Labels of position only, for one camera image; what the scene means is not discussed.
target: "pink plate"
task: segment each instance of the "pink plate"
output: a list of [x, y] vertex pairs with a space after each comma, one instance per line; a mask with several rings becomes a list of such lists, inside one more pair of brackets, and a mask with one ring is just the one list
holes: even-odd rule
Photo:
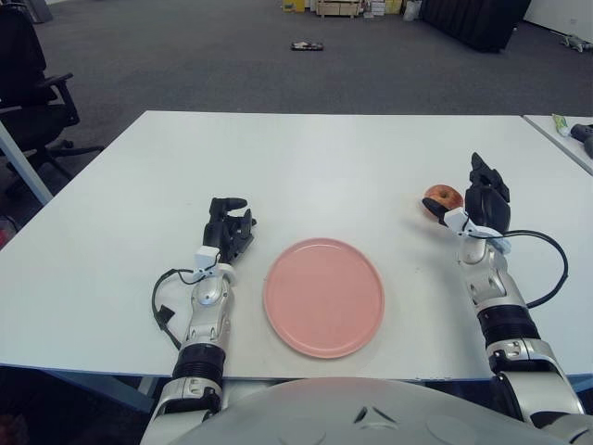
[[385, 310], [372, 264], [355, 248], [329, 238], [307, 239], [285, 250], [268, 273], [263, 302], [282, 340], [324, 359], [367, 344]]

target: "white table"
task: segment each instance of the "white table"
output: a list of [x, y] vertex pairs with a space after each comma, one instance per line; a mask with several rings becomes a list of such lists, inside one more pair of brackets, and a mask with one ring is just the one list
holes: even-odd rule
[[[511, 228], [546, 232], [566, 250], [569, 280], [532, 315], [564, 370], [590, 374], [590, 177], [520, 117], [477, 116], [145, 113], [0, 252], [0, 362], [170, 375], [177, 351], [152, 318], [152, 286], [193, 266], [210, 199], [237, 196], [259, 223], [235, 264], [227, 377], [489, 378], [457, 239], [420, 204], [432, 184], [463, 191], [474, 150], [511, 189]], [[338, 360], [289, 349], [262, 308], [273, 260], [313, 236], [359, 248], [385, 287], [377, 335]], [[557, 253], [537, 239], [512, 243], [525, 298], [542, 296], [561, 273]], [[190, 291], [173, 280], [160, 294], [178, 335]]]
[[[556, 125], [551, 116], [524, 116], [540, 133], [545, 135], [555, 146], [562, 150], [566, 155], [583, 167], [586, 172], [593, 176], [593, 159], [590, 158], [583, 144], [571, 136], [562, 136], [556, 131]], [[593, 117], [575, 117], [567, 116], [566, 123], [571, 129], [577, 123], [589, 125], [593, 123]]]

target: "gray carpet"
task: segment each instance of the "gray carpet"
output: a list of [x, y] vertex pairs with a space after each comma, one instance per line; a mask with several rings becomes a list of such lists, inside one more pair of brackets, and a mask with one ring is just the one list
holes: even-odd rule
[[[593, 57], [528, 23], [506, 51], [483, 54], [420, 21], [287, 14], [279, 0], [69, 0], [51, 10], [35, 28], [47, 73], [74, 73], [82, 123], [64, 136], [79, 146], [109, 144], [146, 109], [593, 113]], [[326, 50], [290, 51], [297, 40]], [[91, 158], [64, 165], [77, 172]], [[49, 167], [41, 175], [53, 191], [65, 184]], [[0, 189], [9, 179], [0, 172]], [[28, 191], [20, 202], [0, 197], [21, 219], [34, 207]]]

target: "office chair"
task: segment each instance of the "office chair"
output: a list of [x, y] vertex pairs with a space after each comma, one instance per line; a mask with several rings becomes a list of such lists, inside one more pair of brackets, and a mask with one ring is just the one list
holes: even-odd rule
[[[45, 78], [45, 68], [44, 53], [28, 18], [10, 5], [0, 6], [0, 121], [21, 151], [32, 152], [27, 160], [35, 170], [49, 163], [70, 180], [72, 174], [56, 158], [101, 151], [103, 147], [72, 148], [72, 142], [66, 140], [48, 146], [64, 128], [80, 119], [66, 87], [72, 74]], [[53, 87], [63, 103], [54, 102], [57, 96]], [[11, 164], [6, 166], [15, 172]], [[17, 180], [6, 194], [14, 195], [23, 184], [22, 179]]]

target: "chair armrest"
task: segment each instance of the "chair armrest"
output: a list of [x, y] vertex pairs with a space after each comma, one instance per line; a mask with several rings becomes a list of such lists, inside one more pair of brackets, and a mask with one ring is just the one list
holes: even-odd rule
[[48, 77], [47, 79], [43, 79], [42, 81], [35, 84], [35, 88], [43, 89], [43, 88], [51, 88], [55, 86], [59, 91], [59, 95], [62, 96], [62, 100], [64, 101], [64, 105], [68, 108], [69, 113], [69, 125], [75, 125], [80, 121], [78, 117], [78, 111], [76, 106], [74, 105], [74, 101], [72, 101], [72, 97], [70, 96], [70, 92], [68, 91], [68, 87], [66, 86], [66, 80], [74, 77], [74, 74], [69, 72], [68, 74], [64, 74], [62, 76], [52, 76]]
[[43, 79], [42, 81], [36, 83], [35, 88], [47, 88], [48, 86], [59, 85], [60, 83], [64, 83], [72, 77], [74, 77], [74, 74], [72, 74], [71, 72], [61, 76], [48, 77], [47, 79]]

